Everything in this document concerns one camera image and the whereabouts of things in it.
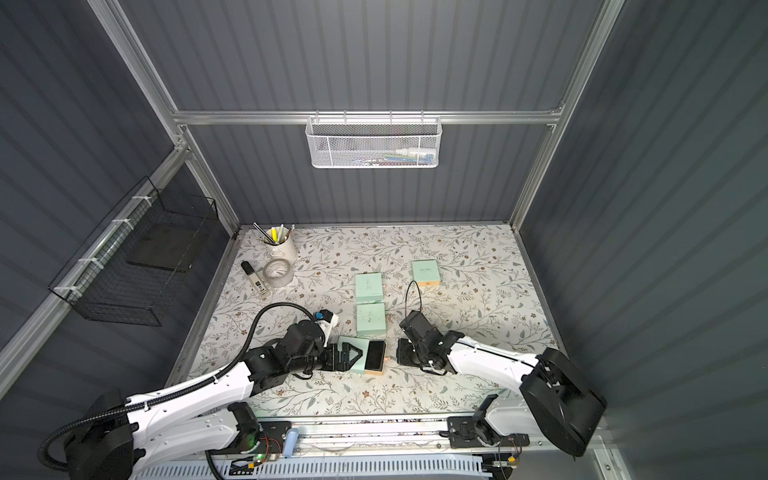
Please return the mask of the mint jewelry box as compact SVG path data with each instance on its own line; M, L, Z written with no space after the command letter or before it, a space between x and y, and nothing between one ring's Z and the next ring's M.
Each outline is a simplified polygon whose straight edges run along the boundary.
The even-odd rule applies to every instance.
M435 259L412 261L411 273L412 280L419 287L438 286L441 283L440 270Z
M386 331L386 309L382 302L357 305L356 334L358 337L384 338Z
M357 304L382 302L384 299L382 275L363 273L355 277L355 301Z
M381 375L384 370L386 343L384 340L365 340L365 371L357 374Z

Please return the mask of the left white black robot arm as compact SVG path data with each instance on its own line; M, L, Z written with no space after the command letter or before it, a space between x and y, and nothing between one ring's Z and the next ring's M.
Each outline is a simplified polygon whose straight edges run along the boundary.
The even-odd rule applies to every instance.
M133 479L140 472L201 451L249 452L262 440L248 399L290 376L346 372L363 365L367 350L333 343L328 311L291 325L281 338L246 345L225 366L155 392L104 394L87 414L51 433L39 462L72 479Z

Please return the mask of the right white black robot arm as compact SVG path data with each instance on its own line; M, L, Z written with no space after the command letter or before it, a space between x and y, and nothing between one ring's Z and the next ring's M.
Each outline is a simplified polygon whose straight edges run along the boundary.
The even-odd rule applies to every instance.
M475 412L448 428L455 448L474 444L519 446L522 435L542 434L562 452L581 457L607 408L607 401L561 351L547 347L524 354L484 344L454 330L445 333L413 310L399 324L397 362L422 372L465 375L518 393L517 407L489 394Z

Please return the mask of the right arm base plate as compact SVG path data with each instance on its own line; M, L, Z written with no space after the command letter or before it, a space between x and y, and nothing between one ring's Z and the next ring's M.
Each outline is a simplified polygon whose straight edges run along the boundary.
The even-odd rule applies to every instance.
M471 415L450 416L446 422L447 430L441 435L448 439L450 447L454 449L481 447L513 449L530 445L530 437L527 434L515 433L503 436L494 433L489 426Z

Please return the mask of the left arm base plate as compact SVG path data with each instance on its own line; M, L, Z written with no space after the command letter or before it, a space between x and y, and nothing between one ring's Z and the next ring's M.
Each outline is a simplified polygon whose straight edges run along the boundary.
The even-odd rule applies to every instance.
M234 440L213 455L259 455L281 453L287 432L293 427L289 421L260 422L237 426Z

